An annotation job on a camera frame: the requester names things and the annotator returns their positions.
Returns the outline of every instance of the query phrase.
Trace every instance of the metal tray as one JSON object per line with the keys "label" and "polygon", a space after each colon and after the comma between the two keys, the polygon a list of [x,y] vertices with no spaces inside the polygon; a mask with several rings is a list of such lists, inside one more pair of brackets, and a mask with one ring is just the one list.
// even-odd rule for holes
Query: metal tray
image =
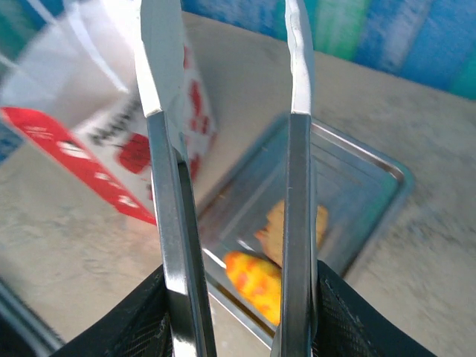
{"label": "metal tray", "polygon": [[[286,119],[280,116],[198,207],[210,293],[269,347],[274,326],[234,289],[222,257],[234,250],[262,255],[254,232],[284,197]],[[352,282],[413,178],[406,167],[324,123],[314,120],[311,130],[317,201],[329,211],[318,258]]]}

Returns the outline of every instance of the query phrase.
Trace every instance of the metal tongs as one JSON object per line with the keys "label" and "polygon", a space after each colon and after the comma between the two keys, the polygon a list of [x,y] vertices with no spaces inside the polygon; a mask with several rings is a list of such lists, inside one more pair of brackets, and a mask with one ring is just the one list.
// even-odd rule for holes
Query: metal tongs
{"label": "metal tongs", "polygon": [[314,51],[304,0],[286,0],[286,31],[291,55],[284,207],[281,322],[271,356],[311,356],[318,327],[315,171],[311,161]]}
{"label": "metal tongs", "polygon": [[[317,329],[315,193],[310,159],[312,37],[303,0],[286,0],[292,110],[286,166],[281,324],[272,356],[310,356]],[[152,192],[175,356],[216,356],[187,150],[180,130],[180,1],[142,0],[136,71],[147,118]]]}
{"label": "metal tongs", "polygon": [[216,356],[195,202],[181,133],[184,41],[178,0],[142,0],[136,73],[175,356]]}

